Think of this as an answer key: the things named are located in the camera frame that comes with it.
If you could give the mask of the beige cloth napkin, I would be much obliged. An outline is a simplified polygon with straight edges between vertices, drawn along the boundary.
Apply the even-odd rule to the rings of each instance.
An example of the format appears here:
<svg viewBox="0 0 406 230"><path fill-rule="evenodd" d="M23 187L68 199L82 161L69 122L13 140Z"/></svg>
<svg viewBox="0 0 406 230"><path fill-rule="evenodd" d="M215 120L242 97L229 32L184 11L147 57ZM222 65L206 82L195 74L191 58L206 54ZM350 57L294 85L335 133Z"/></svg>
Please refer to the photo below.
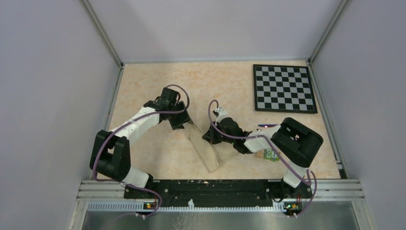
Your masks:
<svg viewBox="0 0 406 230"><path fill-rule="evenodd" d="M196 124L187 123L185 125L186 136L194 147L198 156L202 160L208 172L214 172L225 165L239 152L229 143L222 142L212 145L202 139L203 132Z"/></svg>

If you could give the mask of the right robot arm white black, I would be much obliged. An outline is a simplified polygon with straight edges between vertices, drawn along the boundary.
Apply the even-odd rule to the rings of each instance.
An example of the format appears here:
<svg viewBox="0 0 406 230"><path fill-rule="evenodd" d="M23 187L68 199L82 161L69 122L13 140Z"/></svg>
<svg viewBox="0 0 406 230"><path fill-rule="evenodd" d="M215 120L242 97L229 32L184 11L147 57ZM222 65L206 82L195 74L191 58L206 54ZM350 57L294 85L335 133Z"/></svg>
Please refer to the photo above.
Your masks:
<svg viewBox="0 0 406 230"><path fill-rule="evenodd" d="M319 134L291 117L273 128L257 131L244 131L236 121L226 117L211 123L202 138L213 145L229 143L241 154L271 149L287 167L281 184L286 197L299 193L300 183L311 185L304 177L310 175L310 165L323 144Z"/></svg>

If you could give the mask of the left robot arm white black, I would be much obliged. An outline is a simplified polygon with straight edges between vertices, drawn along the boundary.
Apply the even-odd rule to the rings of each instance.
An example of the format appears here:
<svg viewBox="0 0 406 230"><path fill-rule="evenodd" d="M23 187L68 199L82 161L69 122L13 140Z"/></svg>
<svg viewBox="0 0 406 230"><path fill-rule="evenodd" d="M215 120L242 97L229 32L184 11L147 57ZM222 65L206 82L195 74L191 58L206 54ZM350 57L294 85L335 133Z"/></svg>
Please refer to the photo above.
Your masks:
<svg viewBox="0 0 406 230"><path fill-rule="evenodd" d="M184 128L191 123L187 109L190 98L181 100L180 93L172 85L163 88L161 95L146 102L141 109L119 127L110 131L100 130L95 137L90 169L92 178L100 181L98 175L104 175L104 182L115 181L135 187L142 198L153 194L153 176L131 165L131 144L135 143L150 128L168 121L173 130Z"/></svg>

